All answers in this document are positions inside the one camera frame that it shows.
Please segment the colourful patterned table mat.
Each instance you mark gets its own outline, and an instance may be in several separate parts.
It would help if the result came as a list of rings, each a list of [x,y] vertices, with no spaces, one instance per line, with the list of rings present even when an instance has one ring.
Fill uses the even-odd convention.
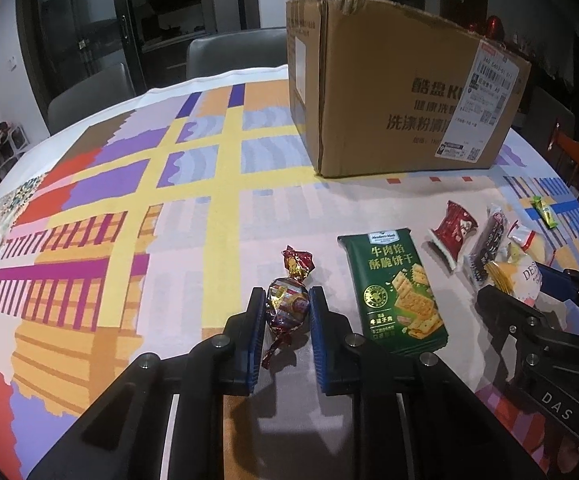
[[[495,391],[495,356],[462,272],[427,245],[448,200],[478,221],[490,204],[579,268],[579,203],[510,132],[488,169],[324,179],[291,121],[278,72],[157,89],[51,136],[0,184],[0,471],[29,476],[139,354],[190,350],[311,252],[311,283],[360,321],[338,237],[407,228],[449,335],[441,356],[540,468],[544,420]],[[530,200],[559,225],[549,230]]]

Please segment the small green candy packet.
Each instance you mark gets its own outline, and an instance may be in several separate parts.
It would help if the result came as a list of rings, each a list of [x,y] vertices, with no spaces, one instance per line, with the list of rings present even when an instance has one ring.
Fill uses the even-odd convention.
[[[530,200],[532,208],[539,214],[539,217],[549,230],[555,229],[559,222],[552,207],[540,195],[535,195]]]

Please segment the red foil candy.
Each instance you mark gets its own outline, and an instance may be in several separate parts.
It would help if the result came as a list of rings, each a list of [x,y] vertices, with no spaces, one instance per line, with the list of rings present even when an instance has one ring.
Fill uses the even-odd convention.
[[[266,370],[276,352],[291,344],[291,336],[303,326],[310,311],[305,282],[314,270],[313,255],[288,245],[282,256],[286,274],[275,278],[266,293],[266,323],[273,336],[262,358],[262,367]]]

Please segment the white Denmas cheese ball bag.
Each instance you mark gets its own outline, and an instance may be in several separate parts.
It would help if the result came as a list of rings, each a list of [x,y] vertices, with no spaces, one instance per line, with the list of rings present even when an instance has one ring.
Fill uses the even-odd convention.
[[[485,264],[489,281],[495,288],[533,307],[541,292],[542,274],[535,260],[515,242],[499,249],[495,259]]]

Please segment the red heart balloons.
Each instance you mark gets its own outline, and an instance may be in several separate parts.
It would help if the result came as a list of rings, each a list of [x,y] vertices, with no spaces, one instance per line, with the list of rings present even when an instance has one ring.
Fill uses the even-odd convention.
[[[505,37],[504,27],[501,18],[495,15],[490,15],[485,21],[474,22],[468,25],[470,32],[477,32],[480,36],[484,36],[492,41],[502,42]]]

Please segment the brown cardboard box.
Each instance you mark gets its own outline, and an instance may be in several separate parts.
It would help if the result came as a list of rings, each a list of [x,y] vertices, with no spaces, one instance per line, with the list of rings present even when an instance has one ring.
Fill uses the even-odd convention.
[[[387,0],[288,0],[286,35],[291,117],[325,178],[491,167],[531,69]]]

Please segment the red snack packet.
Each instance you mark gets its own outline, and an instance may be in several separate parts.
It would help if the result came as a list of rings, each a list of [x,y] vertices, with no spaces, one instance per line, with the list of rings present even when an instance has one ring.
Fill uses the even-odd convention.
[[[463,247],[478,227],[476,218],[467,209],[454,200],[448,200],[439,225],[428,230],[427,245],[450,274],[457,271]]]

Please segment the white shoe rack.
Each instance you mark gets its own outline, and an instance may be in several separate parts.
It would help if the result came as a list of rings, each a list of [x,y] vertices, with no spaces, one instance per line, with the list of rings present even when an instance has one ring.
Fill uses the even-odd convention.
[[[0,179],[32,147],[21,125],[0,122]]]

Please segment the green beef cracker packet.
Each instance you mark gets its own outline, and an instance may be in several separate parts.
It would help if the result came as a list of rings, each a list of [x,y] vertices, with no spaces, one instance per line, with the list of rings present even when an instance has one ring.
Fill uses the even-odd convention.
[[[407,228],[342,235],[363,335],[401,356],[435,352],[449,335]]]

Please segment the black glass sliding door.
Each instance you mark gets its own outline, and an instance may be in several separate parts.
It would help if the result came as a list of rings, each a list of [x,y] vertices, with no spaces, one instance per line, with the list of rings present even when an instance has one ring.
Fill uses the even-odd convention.
[[[17,0],[28,77],[41,114],[52,99],[105,68],[124,64],[145,90],[132,0]]]

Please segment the dark striped snack packet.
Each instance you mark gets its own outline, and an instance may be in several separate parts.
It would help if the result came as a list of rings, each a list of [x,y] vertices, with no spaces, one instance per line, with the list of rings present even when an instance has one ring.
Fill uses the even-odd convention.
[[[487,208],[487,214],[485,226],[480,231],[472,250],[464,257],[463,262],[463,270],[467,279],[476,290],[486,285],[488,280],[486,264],[497,257],[509,224],[503,209],[498,205],[490,204]]]

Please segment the grey chair left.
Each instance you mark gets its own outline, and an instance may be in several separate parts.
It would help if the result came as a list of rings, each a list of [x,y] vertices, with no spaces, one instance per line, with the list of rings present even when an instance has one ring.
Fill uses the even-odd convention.
[[[124,63],[104,68],[56,96],[48,107],[50,135],[136,96]]]

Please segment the clear yellow cracker packet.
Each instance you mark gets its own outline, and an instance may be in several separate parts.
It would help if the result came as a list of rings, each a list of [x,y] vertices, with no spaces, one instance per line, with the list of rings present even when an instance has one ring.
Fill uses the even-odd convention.
[[[554,257],[554,249],[547,239],[537,231],[527,228],[518,221],[514,221],[507,234],[521,250],[529,255],[536,263],[549,266]]]

